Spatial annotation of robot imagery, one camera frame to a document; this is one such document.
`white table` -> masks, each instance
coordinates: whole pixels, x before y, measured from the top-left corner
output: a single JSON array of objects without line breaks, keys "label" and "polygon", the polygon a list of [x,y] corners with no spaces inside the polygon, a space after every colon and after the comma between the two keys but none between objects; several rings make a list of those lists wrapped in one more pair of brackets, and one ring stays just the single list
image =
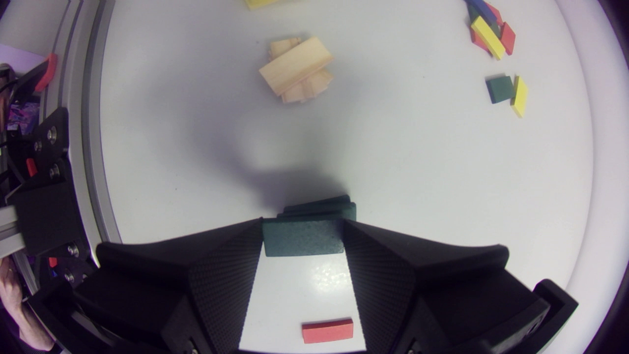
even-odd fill
[{"label": "white table", "polygon": [[[501,243],[524,284],[565,287],[593,175],[581,64],[554,1],[493,4],[518,35],[500,62],[470,42],[463,0],[284,1],[254,12],[241,1],[118,0],[101,132],[123,242],[347,192],[361,222],[445,243]],[[270,41],[311,35],[335,55],[336,78],[316,100],[283,105],[257,70]],[[530,87],[524,119],[489,101],[485,78],[503,73]],[[284,279],[312,265],[286,261]],[[252,298],[271,301],[264,274]],[[253,343],[251,326],[248,317],[243,341]],[[258,348],[307,352],[289,332],[294,346],[268,338]]]}]

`yellow block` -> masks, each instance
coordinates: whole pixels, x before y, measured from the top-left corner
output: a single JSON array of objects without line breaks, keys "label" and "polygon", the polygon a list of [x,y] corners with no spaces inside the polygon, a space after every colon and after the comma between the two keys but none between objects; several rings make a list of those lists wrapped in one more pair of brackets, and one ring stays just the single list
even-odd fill
[{"label": "yellow block", "polygon": [[511,107],[520,118],[524,118],[528,86],[520,76],[515,77],[515,97],[511,99]]},{"label": "yellow block", "polygon": [[500,60],[503,58],[504,45],[500,42],[500,39],[496,34],[491,30],[487,22],[481,17],[478,16],[474,23],[472,24],[472,29],[478,34],[478,36],[482,39],[482,41],[487,45],[487,48],[492,53],[496,59]]},{"label": "yellow block", "polygon": [[261,8],[262,6],[266,6],[268,4],[272,4],[277,0],[245,0],[247,6],[249,6],[249,10],[255,10],[257,8]]}]

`bolt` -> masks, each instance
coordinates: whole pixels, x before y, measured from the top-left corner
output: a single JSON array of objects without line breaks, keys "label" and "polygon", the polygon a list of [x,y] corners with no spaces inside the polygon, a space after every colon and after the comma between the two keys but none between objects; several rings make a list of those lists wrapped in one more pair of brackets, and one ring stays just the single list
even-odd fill
[{"label": "bolt", "polygon": [[57,141],[57,128],[53,126],[52,128],[48,129],[48,134],[46,134],[46,137],[51,144],[54,144]]},{"label": "bolt", "polygon": [[71,256],[79,257],[79,248],[74,243],[68,245],[68,253]]},{"label": "bolt", "polygon": [[68,269],[65,270],[64,277],[68,282],[74,283],[74,276],[72,275],[72,272],[70,270]]},{"label": "bolt", "polygon": [[54,180],[55,178],[59,177],[59,175],[61,174],[59,172],[59,166],[57,166],[57,164],[52,165],[52,167],[50,168],[50,179]]}]

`green domino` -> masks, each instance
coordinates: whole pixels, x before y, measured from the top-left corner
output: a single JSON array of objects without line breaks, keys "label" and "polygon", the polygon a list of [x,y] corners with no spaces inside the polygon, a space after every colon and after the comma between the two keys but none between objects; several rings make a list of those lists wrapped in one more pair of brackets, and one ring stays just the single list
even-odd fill
[{"label": "green domino", "polygon": [[470,14],[470,23],[473,23],[476,18],[481,15],[478,13],[478,10],[470,4],[467,4],[467,12]]},{"label": "green domino", "polygon": [[503,36],[502,32],[500,31],[500,26],[498,26],[497,23],[494,22],[490,24],[489,27],[496,34],[496,37],[498,37],[498,39],[500,39]]},{"label": "green domino", "polygon": [[278,218],[283,217],[300,217],[307,215],[338,215],[344,219],[356,221],[356,203],[339,203],[339,204],[320,204],[312,205],[302,210],[293,209],[290,212],[277,214]]},{"label": "green domino", "polygon": [[515,89],[509,76],[487,80],[486,83],[491,103],[498,103],[515,97]]},{"label": "green domino", "polygon": [[345,203],[350,203],[350,196],[342,195],[340,197],[318,200],[316,202],[304,203],[304,204],[299,204],[299,205],[291,205],[284,208],[284,212],[288,213],[288,212],[294,212],[294,211],[303,211],[303,210],[308,210],[313,207],[319,207],[321,205],[345,204]]},{"label": "green domino", "polygon": [[343,253],[343,219],[264,219],[262,235],[267,257]]}]

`person's arm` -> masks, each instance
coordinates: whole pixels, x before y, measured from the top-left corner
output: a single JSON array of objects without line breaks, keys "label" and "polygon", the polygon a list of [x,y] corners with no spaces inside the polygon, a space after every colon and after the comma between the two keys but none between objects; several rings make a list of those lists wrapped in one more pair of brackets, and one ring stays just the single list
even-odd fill
[{"label": "person's arm", "polygon": [[0,299],[19,326],[19,338],[33,349],[49,351],[54,342],[31,309],[22,304],[22,288],[10,258],[0,260]]}]

